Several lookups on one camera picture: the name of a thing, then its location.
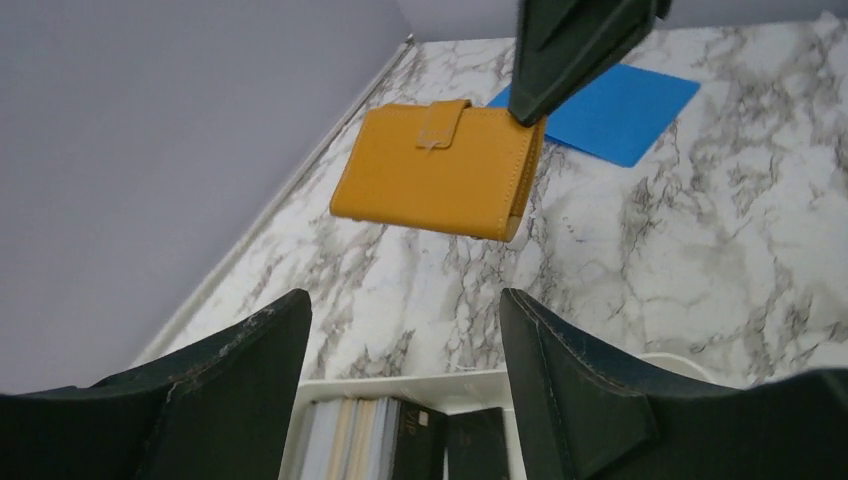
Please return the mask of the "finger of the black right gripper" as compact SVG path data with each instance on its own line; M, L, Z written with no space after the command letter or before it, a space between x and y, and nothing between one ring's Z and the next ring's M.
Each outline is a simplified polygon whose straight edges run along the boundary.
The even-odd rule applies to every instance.
M554 112L667 18L671 0L523 0L508 111L523 126Z

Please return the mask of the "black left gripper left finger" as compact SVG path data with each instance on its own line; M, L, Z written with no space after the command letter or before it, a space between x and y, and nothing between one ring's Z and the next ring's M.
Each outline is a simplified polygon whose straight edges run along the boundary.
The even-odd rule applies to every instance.
M88 387L1 398L5 479L275 479L312 320L295 289Z

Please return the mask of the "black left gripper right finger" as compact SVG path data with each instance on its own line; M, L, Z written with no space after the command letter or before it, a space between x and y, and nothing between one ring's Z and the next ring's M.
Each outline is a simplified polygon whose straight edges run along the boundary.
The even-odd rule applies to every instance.
M654 366L508 288L499 321L530 479L843 479L847 372L747 389Z

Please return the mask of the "yellow leather card holder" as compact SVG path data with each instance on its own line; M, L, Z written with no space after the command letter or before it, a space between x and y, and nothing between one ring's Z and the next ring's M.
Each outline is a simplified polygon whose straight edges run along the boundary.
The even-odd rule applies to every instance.
M368 111L332 215L500 242L521 223L546 122L467 99Z

